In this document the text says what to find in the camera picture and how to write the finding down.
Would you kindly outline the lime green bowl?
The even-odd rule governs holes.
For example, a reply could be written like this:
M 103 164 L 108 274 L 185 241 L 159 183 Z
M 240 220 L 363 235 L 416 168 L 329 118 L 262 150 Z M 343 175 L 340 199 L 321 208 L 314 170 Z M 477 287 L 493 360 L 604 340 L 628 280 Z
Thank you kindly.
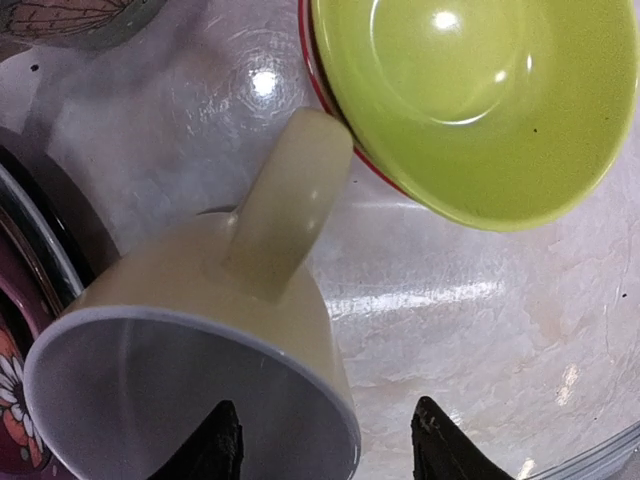
M 600 183 L 628 135 L 630 1 L 305 1 L 301 13 L 368 162 L 453 222 L 552 222 Z

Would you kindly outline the red white floral bowl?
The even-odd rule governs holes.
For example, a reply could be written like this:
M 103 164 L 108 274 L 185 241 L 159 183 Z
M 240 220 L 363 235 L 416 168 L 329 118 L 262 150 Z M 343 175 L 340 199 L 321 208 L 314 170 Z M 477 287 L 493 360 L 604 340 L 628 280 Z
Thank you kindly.
M 393 180 L 380 171 L 368 158 L 363 146 L 357 140 L 352 128 L 348 125 L 339 105 L 336 102 L 329 82 L 327 80 L 325 70 L 321 63 L 320 54 L 317 52 L 317 43 L 314 34 L 312 21 L 311 2 L 306 0 L 298 0 L 298 31 L 301 45 L 301 52 L 307 73 L 311 82 L 311 86 L 322 109 L 332 117 L 343 123 L 352 133 L 354 138 L 355 155 L 381 180 L 394 188 L 397 192 L 409 198 L 409 195 L 402 190 Z

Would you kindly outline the white shell pattern mug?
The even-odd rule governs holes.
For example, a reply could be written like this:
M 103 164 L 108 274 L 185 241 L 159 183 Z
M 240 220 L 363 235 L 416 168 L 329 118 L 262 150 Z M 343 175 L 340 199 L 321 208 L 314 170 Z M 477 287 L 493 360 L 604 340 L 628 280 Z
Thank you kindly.
M 3 1 L 1 38 L 28 46 L 110 48 L 136 35 L 164 5 L 159 0 Z

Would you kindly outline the pink polka dot plate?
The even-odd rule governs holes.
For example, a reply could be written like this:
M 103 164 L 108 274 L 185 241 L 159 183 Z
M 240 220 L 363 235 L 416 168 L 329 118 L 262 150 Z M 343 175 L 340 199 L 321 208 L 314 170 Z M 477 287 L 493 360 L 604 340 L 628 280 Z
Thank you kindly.
M 51 315 L 39 285 L 6 232 L 1 233 L 2 293 L 8 296 L 23 315 L 34 342 L 41 330 L 51 322 Z M 49 463 L 39 473 L 17 477 L 1 474 L 1 477 L 3 479 L 66 479 L 68 475 L 51 452 Z

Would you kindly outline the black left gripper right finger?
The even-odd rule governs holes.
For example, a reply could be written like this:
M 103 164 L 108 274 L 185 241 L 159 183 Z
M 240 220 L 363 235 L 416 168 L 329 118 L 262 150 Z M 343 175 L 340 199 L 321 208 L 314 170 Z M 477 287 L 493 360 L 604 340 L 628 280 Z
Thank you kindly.
M 428 396 L 421 397 L 415 407 L 411 440 L 414 479 L 513 479 L 487 458 Z

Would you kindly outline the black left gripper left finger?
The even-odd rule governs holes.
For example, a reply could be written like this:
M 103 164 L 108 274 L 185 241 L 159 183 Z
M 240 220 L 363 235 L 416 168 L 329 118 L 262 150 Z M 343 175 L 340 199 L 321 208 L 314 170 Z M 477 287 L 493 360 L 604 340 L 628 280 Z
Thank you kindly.
M 239 479 L 243 458 L 242 426 L 233 402 L 223 400 L 149 480 Z

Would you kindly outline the pale yellow cup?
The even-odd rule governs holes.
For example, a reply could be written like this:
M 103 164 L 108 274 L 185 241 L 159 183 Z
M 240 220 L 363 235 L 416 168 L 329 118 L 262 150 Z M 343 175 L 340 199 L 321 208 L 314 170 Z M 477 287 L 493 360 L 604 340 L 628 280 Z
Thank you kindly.
M 290 117 L 243 204 L 128 253 L 35 340 L 24 394 L 80 479 L 146 479 L 230 407 L 243 479 L 349 479 L 361 435 L 305 261 L 344 187 L 348 130 Z

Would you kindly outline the dark red patterned plate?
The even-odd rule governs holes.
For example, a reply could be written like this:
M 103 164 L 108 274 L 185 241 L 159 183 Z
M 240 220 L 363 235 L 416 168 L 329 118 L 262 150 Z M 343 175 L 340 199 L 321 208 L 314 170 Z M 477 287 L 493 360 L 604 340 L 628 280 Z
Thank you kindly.
M 42 471 L 51 452 L 26 406 L 23 366 L 33 343 L 19 309 L 1 294 L 1 474 L 27 476 Z

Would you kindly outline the black striped rim plate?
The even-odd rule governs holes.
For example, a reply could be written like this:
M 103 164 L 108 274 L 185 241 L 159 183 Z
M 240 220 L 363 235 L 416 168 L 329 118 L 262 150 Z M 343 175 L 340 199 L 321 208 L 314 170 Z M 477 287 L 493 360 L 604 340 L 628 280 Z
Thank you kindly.
M 1 129 L 1 224 L 58 310 L 119 253 L 77 185 L 26 137 Z

